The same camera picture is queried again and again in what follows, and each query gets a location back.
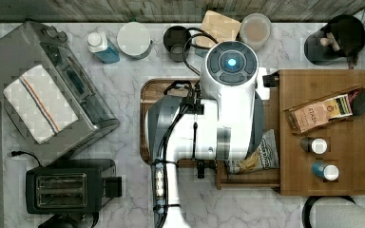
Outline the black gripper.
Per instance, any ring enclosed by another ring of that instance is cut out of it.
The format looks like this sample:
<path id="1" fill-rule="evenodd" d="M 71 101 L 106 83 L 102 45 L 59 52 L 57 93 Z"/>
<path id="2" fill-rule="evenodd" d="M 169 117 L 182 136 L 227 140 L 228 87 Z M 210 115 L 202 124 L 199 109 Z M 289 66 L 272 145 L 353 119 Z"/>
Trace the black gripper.
<path id="1" fill-rule="evenodd" d="M 264 75 L 263 85 L 268 88 L 275 88 L 279 85 L 279 76 L 275 74 Z"/>

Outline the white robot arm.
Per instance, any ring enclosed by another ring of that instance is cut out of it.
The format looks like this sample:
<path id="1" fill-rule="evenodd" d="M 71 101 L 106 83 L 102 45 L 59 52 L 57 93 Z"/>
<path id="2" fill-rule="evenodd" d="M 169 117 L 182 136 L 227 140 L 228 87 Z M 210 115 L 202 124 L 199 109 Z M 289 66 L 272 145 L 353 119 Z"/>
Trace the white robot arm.
<path id="1" fill-rule="evenodd" d="M 178 161 L 242 161 L 263 135 L 262 75 L 253 49 L 239 41 L 214 45 L 200 71 L 200 93 L 188 81 L 184 97 L 165 93 L 145 114 L 154 228 L 189 228 L 178 191 Z"/>

